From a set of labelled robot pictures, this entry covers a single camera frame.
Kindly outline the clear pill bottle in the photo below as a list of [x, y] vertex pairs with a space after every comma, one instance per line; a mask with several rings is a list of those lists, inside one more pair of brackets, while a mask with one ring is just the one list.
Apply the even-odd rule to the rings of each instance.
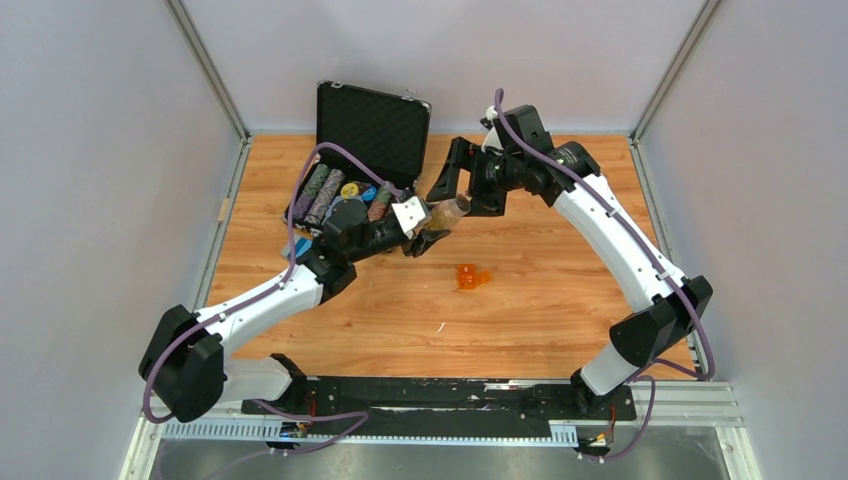
[[431, 231], [451, 230], [471, 211], [471, 199], [457, 195], [434, 204], [423, 228]]

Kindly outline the orange pill organizer box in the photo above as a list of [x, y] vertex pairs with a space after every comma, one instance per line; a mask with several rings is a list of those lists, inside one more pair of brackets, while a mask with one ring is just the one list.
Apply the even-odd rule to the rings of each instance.
[[478, 269], [474, 264], [459, 264], [456, 268], [456, 280], [458, 290], [474, 290], [490, 283], [492, 273], [487, 269]]

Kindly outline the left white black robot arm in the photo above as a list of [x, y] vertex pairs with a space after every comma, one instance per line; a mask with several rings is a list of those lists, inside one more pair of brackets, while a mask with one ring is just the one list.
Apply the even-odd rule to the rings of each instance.
[[310, 248], [282, 273], [211, 307], [167, 310], [139, 365], [145, 382], [142, 410], [153, 423], [192, 422], [219, 403], [269, 400], [283, 413], [298, 411], [306, 386], [281, 357], [238, 360], [248, 341], [280, 321], [316, 308], [357, 277], [356, 262], [399, 248], [418, 257], [450, 231], [436, 228], [428, 205], [414, 196], [372, 221], [367, 207], [335, 205]]

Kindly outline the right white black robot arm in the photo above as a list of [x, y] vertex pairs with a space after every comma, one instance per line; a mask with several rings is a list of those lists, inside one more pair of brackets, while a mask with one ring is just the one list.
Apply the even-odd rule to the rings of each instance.
[[426, 200], [455, 196], [462, 170], [470, 175], [473, 216], [503, 215], [508, 193], [524, 190], [565, 218], [604, 262], [632, 312], [610, 328], [607, 345], [572, 377], [573, 408], [596, 417], [609, 407], [611, 392], [695, 330], [712, 286], [659, 252], [586, 148], [576, 141], [555, 145], [534, 106], [503, 113], [490, 108], [482, 122], [488, 132], [481, 144], [463, 137], [451, 141]]

